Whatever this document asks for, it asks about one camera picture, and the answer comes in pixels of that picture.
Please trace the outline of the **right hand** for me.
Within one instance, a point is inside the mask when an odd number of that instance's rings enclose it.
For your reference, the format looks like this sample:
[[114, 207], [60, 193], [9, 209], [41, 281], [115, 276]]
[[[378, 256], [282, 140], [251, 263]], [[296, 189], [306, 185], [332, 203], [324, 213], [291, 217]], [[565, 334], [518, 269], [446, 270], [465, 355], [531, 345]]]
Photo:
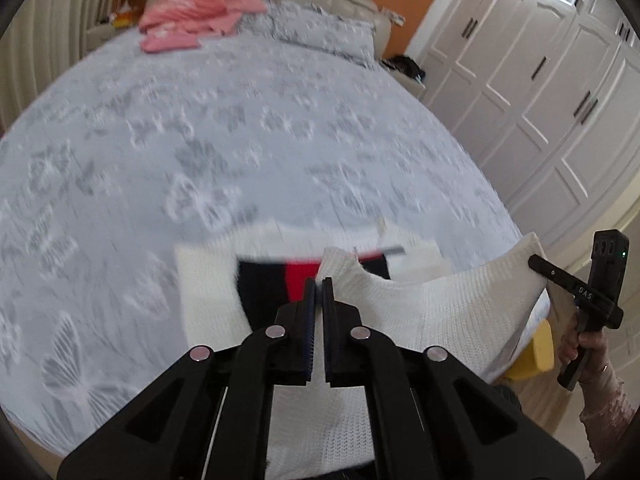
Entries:
[[558, 349], [561, 364], [565, 366], [576, 361], [579, 349], [590, 351], [589, 360], [582, 370], [582, 376], [580, 376], [580, 381], [586, 382], [601, 374], [608, 366], [608, 362], [610, 362], [608, 359], [608, 340], [602, 330], [580, 334], [574, 325], [570, 325], [562, 336]]

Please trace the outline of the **pink sleeved right forearm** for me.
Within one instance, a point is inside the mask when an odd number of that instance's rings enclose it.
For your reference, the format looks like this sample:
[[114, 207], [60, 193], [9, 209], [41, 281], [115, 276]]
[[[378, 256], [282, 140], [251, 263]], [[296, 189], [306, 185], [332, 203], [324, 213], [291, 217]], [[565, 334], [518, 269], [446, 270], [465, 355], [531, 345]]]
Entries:
[[613, 456], [636, 410], [628, 401], [624, 383], [608, 361], [597, 374], [581, 382], [580, 388], [584, 408], [579, 418], [594, 461], [602, 464]]

